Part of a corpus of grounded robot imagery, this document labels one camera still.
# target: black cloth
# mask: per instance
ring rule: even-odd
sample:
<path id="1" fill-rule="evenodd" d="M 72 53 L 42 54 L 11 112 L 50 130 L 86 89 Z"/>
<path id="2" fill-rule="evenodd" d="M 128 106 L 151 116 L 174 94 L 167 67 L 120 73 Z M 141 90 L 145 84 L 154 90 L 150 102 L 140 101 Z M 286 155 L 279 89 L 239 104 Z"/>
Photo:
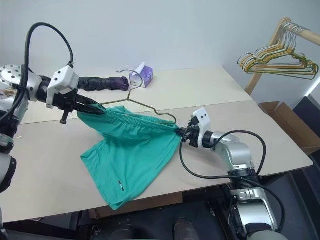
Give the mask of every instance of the black cloth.
<path id="1" fill-rule="evenodd" d="M 87 92 L 108 90 L 122 90 L 127 91 L 129 89 L 129 82 L 126 77 L 79 77 L 79 89 L 83 89 Z"/>

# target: cardboard box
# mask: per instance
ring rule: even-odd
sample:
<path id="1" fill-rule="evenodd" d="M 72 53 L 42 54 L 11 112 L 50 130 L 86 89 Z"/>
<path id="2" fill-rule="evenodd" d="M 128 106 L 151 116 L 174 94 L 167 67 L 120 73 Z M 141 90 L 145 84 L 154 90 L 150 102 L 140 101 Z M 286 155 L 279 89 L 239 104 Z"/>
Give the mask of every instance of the cardboard box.
<path id="1" fill-rule="evenodd" d="M 320 137 L 287 104 L 263 102 L 259 107 L 276 121 L 305 154 L 310 155 L 320 149 Z"/>
<path id="2" fill-rule="evenodd" d="M 182 192 L 171 193 L 161 196 L 144 198 L 127 202 L 118 210 L 112 210 L 109 206 L 103 206 L 89 210 L 89 216 L 92 219 L 101 219 L 118 214 L 126 214 L 146 209 L 154 209 L 158 207 L 168 206 L 172 204 L 180 204 L 183 202 Z"/>

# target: wooden rack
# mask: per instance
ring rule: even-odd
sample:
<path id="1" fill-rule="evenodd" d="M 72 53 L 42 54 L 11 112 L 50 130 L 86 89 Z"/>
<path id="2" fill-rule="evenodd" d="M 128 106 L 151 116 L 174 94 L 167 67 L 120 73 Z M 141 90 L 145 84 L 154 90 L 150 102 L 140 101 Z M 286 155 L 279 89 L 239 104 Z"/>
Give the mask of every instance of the wooden rack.
<path id="1" fill-rule="evenodd" d="M 282 36 L 280 36 L 279 29 L 280 29 L 280 26 L 286 22 L 291 22 L 291 19 L 288 17 L 284 17 L 279 21 L 269 45 L 275 45 L 277 43 L 278 39 L 282 37 Z M 320 46 L 320 35 L 319 34 L 316 34 L 310 30 L 304 30 L 304 31 L 300 32 L 298 34 L 298 36 L 300 36 L 301 38 L 303 38 L 305 40 L 308 40 L 309 42 L 312 42 L 312 43 Z M 262 77 L 262 74 L 263 73 L 254 73 L 253 74 L 251 80 L 249 81 L 249 83 L 247 84 L 247 86 L 244 89 L 249 95 L 251 95 L 252 92 L 254 91 L 256 85 L 258 84 L 260 78 Z"/>

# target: tissue box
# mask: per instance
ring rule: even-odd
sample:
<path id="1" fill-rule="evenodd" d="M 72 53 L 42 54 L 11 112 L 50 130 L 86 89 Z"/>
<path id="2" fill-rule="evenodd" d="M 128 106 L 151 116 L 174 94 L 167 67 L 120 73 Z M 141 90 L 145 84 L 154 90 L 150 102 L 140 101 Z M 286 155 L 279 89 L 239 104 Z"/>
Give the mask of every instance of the tissue box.
<path id="1" fill-rule="evenodd" d="M 141 87 L 146 88 L 150 84 L 152 79 L 154 78 L 154 71 L 153 71 L 152 67 L 144 66 L 140 75 L 143 79 Z M 141 79 L 137 74 L 130 73 L 129 78 L 130 78 L 131 85 L 137 86 L 137 87 L 140 86 Z"/>

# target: clothes hanger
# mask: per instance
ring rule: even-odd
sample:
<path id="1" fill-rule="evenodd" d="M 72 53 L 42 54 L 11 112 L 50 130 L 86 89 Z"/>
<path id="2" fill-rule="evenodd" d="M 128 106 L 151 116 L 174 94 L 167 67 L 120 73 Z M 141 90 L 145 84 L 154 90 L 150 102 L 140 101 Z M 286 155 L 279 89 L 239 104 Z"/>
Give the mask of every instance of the clothes hanger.
<path id="1" fill-rule="evenodd" d="M 141 75 L 140 75 L 138 72 L 136 72 L 136 71 L 134 71 L 134 70 L 131 70 L 131 69 L 123 69 L 123 70 L 121 70 L 121 71 L 118 71 L 118 70 L 117 70 L 116 72 L 117 72 L 117 73 L 122 73 L 122 72 L 125 72 L 125 71 L 129 71 L 129 72 L 132 72 L 132 73 L 137 74 L 138 77 L 141 79 L 141 84 L 140 84 L 139 86 L 135 87 L 135 88 L 130 89 L 130 90 L 129 90 L 129 93 L 128 93 L 128 96 L 127 96 L 125 99 L 116 100 L 116 101 L 103 102 L 103 103 L 101 103 L 101 105 L 115 104 L 115 103 L 120 103 L 120 102 L 125 102 L 125 101 L 133 102 L 133 103 L 135 103 L 135 104 L 139 104 L 139 105 L 144 106 L 144 107 L 146 107 L 146 108 L 152 109 L 152 110 L 155 112 L 155 114 L 157 114 L 157 115 L 160 115 L 160 116 L 161 116 L 161 115 L 168 115 L 168 116 L 170 116 L 170 117 L 172 117 L 172 118 L 174 119 L 174 121 L 169 121 L 169 122 L 168 122 L 168 121 L 163 121 L 163 122 L 159 122 L 160 124 L 176 124 L 176 123 L 177 123 L 177 119 L 176 119 L 176 117 L 173 116 L 172 114 L 170 114 L 170 113 L 159 113 L 159 112 L 157 112 L 157 110 L 156 110 L 154 107 L 152 107 L 152 106 L 149 106 L 149 105 L 146 105 L 146 104 L 144 104 L 144 103 L 141 103 L 141 102 L 138 102 L 138 101 L 135 101 L 135 100 L 130 99 L 131 91 L 134 90 L 134 89 L 140 88 L 140 87 L 142 86 L 142 84 L 143 84 L 143 78 L 141 77 Z"/>
<path id="2" fill-rule="evenodd" d="M 297 42 L 296 42 L 297 34 L 304 30 L 305 28 L 302 28 L 300 26 L 297 26 L 297 25 L 293 26 L 293 28 L 291 29 L 293 33 L 291 33 L 290 36 L 288 37 L 289 43 L 286 45 L 286 48 L 267 53 L 261 58 L 255 58 L 251 61 L 248 61 L 243 67 L 244 70 L 248 72 L 250 69 L 251 70 L 254 69 L 253 66 L 257 64 L 263 64 L 263 65 L 259 65 L 258 68 L 263 66 L 263 68 L 266 67 L 266 68 L 275 68 L 275 69 L 291 69 L 291 70 L 305 69 L 307 66 L 306 64 L 307 61 L 305 56 L 300 56 L 298 54 L 295 54 L 295 49 L 297 45 Z M 293 58 L 299 59 L 300 62 L 298 64 L 287 63 L 287 65 L 285 65 L 282 63 L 282 64 L 271 64 L 267 66 L 267 63 L 270 62 L 271 60 L 284 57 L 284 56 L 293 56 Z"/>
<path id="3" fill-rule="evenodd" d="M 273 51 L 273 50 L 279 49 L 281 47 L 283 48 L 284 47 L 284 43 L 286 42 L 286 40 L 283 41 L 284 40 L 284 38 L 283 38 L 284 35 L 285 35 L 285 38 L 287 38 L 286 31 L 284 31 L 284 29 L 280 27 L 279 31 L 278 31 L 278 37 L 277 37 L 277 43 L 276 44 L 271 45 L 271 46 L 265 46 L 265 47 L 259 48 L 254 53 L 251 53 L 251 52 L 245 53 L 244 55 L 242 55 L 238 59 L 237 64 L 239 64 L 240 67 L 242 67 L 244 65 L 244 62 L 247 61 L 246 60 L 247 58 L 257 57 L 259 55 L 262 55 L 264 51 L 270 51 L 270 50 Z"/>
<path id="4" fill-rule="evenodd" d="M 268 56 L 276 56 L 276 54 L 278 54 L 278 56 L 281 56 L 281 54 L 284 53 L 290 53 L 291 51 L 289 49 L 291 49 L 291 46 L 293 44 L 293 41 L 291 39 L 291 36 L 293 35 L 291 32 L 286 31 L 286 28 L 290 25 L 290 22 L 285 23 L 285 26 L 280 26 L 280 29 L 284 30 L 284 43 L 280 44 L 280 48 L 276 48 L 276 51 L 274 51 L 273 49 L 266 49 L 262 52 L 259 53 L 259 56 L 252 56 L 250 59 L 248 59 L 246 61 L 246 63 L 242 66 L 242 69 L 247 72 L 248 69 L 251 68 L 251 66 L 253 64 L 256 64 L 257 62 L 261 63 L 261 64 L 267 64 L 268 61 L 265 60 L 266 57 Z"/>
<path id="5" fill-rule="evenodd" d="M 306 30 L 306 28 L 293 24 L 291 22 L 285 22 L 280 26 L 282 32 L 281 36 L 284 35 L 284 44 L 283 40 L 278 40 L 278 44 L 264 47 L 258 49 L 255 53 L 250 54 L 246 53 L 239 59 L 239 65 L 244 69 L 248 74 L 254 73 L 269 73 L 269 74 L 277 74 L 289 77 L 297 77 L 303 79 L 313 79 L 315 75 L 319 71 L 319 66 L 313 63 L 310 59 L 306 58 L 305 55 L 299 55 L 295 53 L 296 49 L 296 38 L 297 35 Z M 293 58 L 299 60 L 298 63 L 272 63 L 267 64 L 270 60 L 280 58 L 283 56 L 291 55 Z M 294 75 L 309 75 L 312 78 L 293 76 Z"/>

